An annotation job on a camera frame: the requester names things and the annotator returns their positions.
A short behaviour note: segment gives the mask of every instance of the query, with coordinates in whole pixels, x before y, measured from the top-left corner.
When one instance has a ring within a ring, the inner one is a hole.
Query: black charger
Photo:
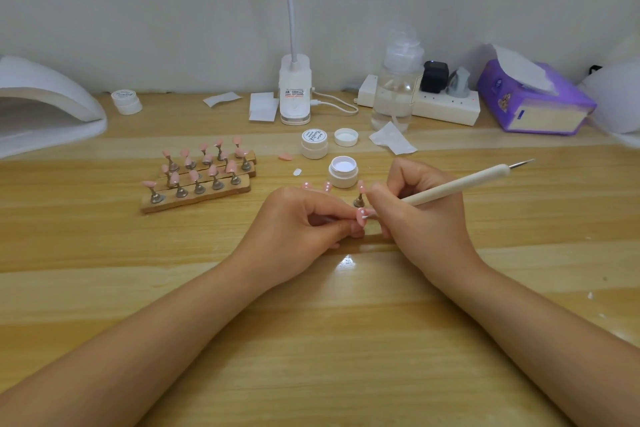
[[[424,63],[424,73],[420,82],[420,91],[440,93],[449,84],[449,67],[440,61]]]

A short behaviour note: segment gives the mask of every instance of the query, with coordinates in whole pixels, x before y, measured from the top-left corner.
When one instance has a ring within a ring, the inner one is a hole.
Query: hand
[[[302,273],[343,238],[362,238],[356,212],[326,192],[281,187],[262,204],[231,259],[252,268],[270,289]]]
[[[465,224],[462,194],[452,194],[418,207],[400,200],[455,178],[427,164],[396,158],[387,185],[367,189],[383,234],[393,237],[406,257],[438,286],[479,261]]]

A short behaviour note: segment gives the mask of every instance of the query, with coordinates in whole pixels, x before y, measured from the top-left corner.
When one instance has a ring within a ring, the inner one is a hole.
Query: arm
[[[420,208],[398,199],[452,179],[394,161],[387,185],[367,191],[383,233],[578,425],[640,425],[640,350],[487,266],[460,194]]]
[[[260,294],[307,269],[340,239],[362,237],[355,213],[326,193],[271,193],[228,259],[0,395],[2,425],[135,425]],[[317,216],[338,220],[313,227]]]

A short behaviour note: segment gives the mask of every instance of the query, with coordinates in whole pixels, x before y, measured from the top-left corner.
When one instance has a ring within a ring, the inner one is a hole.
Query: wood grain tabletop
[[[343,98],[353,95],[340,94]],[[369,140],[371,110],[315,107],[302,127],[248,121],[248,98],[143,94],[98,138],[0,161],[0,391],[215,266],[265,197],[320,187],[332,157],[384,180],[392,153]],[[320,160],[300,133],[341,127]],[[252,190],[144,215],[141,180],[178,154],[242,135]],[[465,192],[468,229],[492,267],[640,345],[640,152],[583,127],[573,137],[505,133],[484,108],[474,128],[414,117],[411,158],[458,176],[535,158]],[[293,161],[277,159],[286,151]],[[293,171],[299,167],[298,177]],[[354,188],[332,191],[353,199]],[[557,426],[569,422],[487,334],[431,286],[377,223],[232,321],[144,426]]]

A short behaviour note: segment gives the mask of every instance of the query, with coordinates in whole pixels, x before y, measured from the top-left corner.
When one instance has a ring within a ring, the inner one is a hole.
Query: metal tool tip
[[[524,160],[522,162],[518,162],[517,164],[511,164],[509,166],[509,169],[515,169],[516,167],[520,167],[521,165],[525,165],[525,164],[529,164],[530,162],[533,162],[535,159],[529,159],[529,160]]]

